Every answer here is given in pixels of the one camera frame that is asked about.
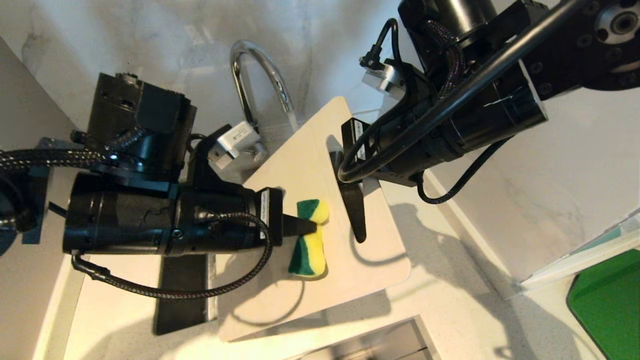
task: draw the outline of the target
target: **cutting board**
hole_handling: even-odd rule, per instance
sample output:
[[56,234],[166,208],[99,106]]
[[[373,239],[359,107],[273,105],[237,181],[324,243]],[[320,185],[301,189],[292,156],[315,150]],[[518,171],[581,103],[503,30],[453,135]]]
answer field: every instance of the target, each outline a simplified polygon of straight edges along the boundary
[[[276,151],[244,184],[253,190],[281,188],[284,213],[296,203],[321,199],[330,219],[323,229],[328,272],[305,281],[288,274],[295,238],[285,238],[265,269],[249,283],[218,298],[219,337],[231,341],[403,282],[410,262],[375,179],[362,183],[367,239],[358,244],[340,196],[328,152],[342,150],[340,126],[351,118],[343,97],[332,99]],[[216,256],[216,285],[244,275],[261,250]]]

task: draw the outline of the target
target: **sponge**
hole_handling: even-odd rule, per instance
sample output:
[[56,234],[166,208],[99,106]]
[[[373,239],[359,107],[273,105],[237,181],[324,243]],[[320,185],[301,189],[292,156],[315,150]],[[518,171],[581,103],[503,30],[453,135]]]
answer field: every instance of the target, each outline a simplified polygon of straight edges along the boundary
[[322,276],[326,272],[326,259],[321,224],[329,219],[329,207],[318,199],[300,201],[298,217],[311,220],[318,226],[314,233],[298,237],[289,263],[289,273],[311,279]]

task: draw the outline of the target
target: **white sticker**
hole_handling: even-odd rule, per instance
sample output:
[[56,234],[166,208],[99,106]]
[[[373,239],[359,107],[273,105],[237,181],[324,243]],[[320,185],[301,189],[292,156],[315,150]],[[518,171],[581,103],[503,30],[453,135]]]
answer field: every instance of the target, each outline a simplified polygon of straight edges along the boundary
[[[260,220],[269,226],[269,190],[260,194]],[[264,239],[264,232],[260,232],[260,239]]]
[[[362,134],[364,133],[364,129],[362,128],[362,123],[361,122],[359,122],[357,120],[354,120],[353,122],[355,123],[355,133],[356,133],[355,140],[358,140],[362,136]],[[357,156],[358,156],[358,158],[360,160],[366,160],[367,159],[367,154],[364,151],[364,145],[361,146],[358,149]]]

